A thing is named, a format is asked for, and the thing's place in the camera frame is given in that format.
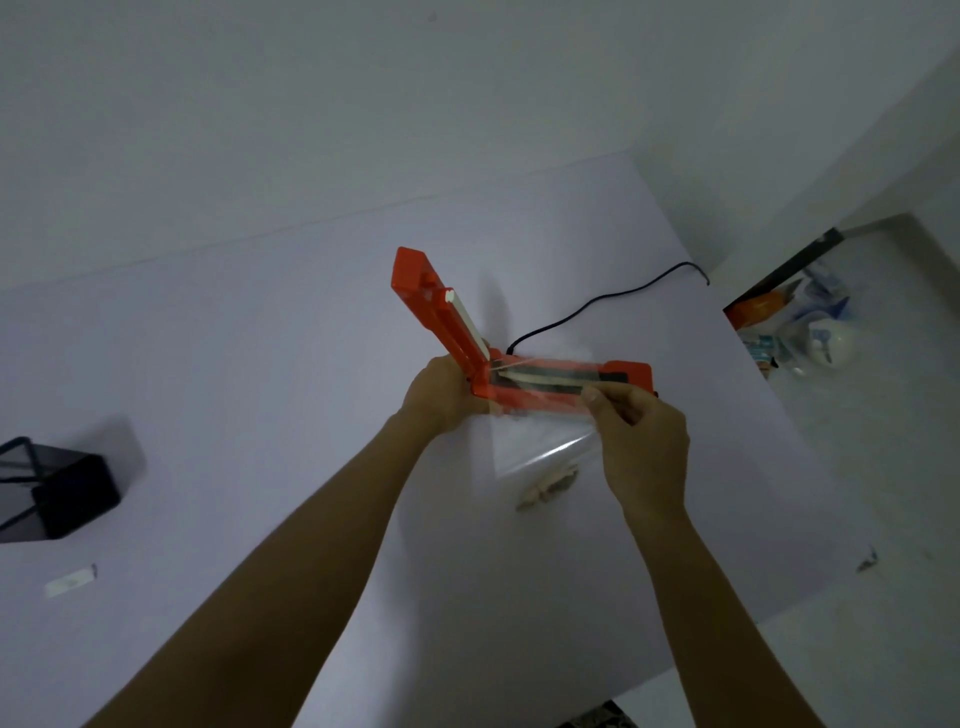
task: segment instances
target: black basket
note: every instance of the black basket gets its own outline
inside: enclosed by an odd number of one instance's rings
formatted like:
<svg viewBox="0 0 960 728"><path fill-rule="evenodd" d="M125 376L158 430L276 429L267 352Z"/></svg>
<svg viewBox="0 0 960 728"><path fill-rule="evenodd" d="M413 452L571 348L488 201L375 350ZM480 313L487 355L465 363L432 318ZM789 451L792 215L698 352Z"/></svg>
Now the black basket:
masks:
<svg viewBox="0 0 960 728"><path fill-rule="evenodd" d="M34 445L0 445L0 544L60 539L120 502L100 455Z"/></svg>

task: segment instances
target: white tabletop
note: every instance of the white tabletop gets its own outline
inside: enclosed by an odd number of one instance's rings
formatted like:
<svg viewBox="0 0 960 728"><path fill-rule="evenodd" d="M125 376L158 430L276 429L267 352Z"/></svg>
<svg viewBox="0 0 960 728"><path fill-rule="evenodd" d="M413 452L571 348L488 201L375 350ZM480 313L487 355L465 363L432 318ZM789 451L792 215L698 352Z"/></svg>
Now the white tabletop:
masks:
<svg viewBox="0 0 960 728"><path fill-rule="evenodd" d="M0 441L97 449L130 481L72 536L0 546L0 723L88 717L396 409L441 352L390 289L399 245L501 348L687 258L614 157L0 295ZM689 510L755 619L865 554L695 271L518 350L653 366L688 417ZM518 514L506 425L423 456L299 725L550 728L670 665L596 459ZM44 599L92 563L96 582Z"/></svg>

